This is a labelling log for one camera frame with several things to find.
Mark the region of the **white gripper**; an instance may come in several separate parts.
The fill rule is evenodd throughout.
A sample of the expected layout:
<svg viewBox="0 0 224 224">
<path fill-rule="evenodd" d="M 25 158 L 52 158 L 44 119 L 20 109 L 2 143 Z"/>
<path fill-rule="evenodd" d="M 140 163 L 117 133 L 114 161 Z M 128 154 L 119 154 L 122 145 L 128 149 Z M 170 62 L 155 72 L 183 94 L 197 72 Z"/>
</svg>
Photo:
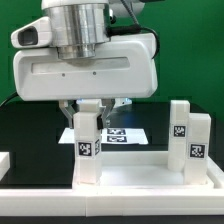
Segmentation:
<svg viewBox="0 0 224 224">
<path fill-rule="evenodd" d="M 61 60 L 54 48 L 21 50 L 13 60 L 16 91 L 25 101 L 59 101 L 73 128 L 76 99 L 102 99 L 98 129 L 108 128 L 113 98 L 147 98 L 158 87 L 151 33 L 114 36 L 96 56 Z"/>
</svg>

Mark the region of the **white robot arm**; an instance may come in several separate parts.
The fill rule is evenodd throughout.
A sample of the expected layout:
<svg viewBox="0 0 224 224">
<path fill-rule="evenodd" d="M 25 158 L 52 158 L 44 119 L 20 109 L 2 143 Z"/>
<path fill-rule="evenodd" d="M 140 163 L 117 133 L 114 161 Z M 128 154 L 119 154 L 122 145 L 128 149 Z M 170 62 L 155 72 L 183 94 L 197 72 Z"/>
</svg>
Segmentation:
<svg viewBox="0 0 224 224">
<path fill-rule="evenodd" d="M 108 124 L 117 98 L 153 95 L 156 32 L 138 23 L 111 25 L 143 7 L 140 0 L 42 0 L 44 16 L 11 34 L 17 94 L 25 101 L 58 101 L 67 118 L 74 114 L 72 100 L 99 99 L 99 128 Z"/>
</svg>

